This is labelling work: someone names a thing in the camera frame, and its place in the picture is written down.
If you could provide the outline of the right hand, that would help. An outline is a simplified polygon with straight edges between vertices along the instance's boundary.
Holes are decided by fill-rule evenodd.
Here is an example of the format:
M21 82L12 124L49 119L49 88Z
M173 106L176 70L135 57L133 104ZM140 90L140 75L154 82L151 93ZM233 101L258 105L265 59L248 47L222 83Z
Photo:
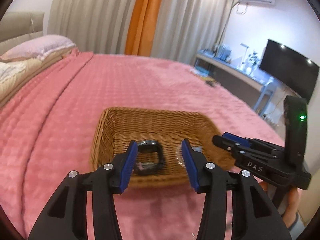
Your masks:
M287 202L286 202L286 209L281 214L282 219L289 229L294 222L296 221L296 214L299 207L300 202L300 195L297 188L291 188L291 190L286 194Z

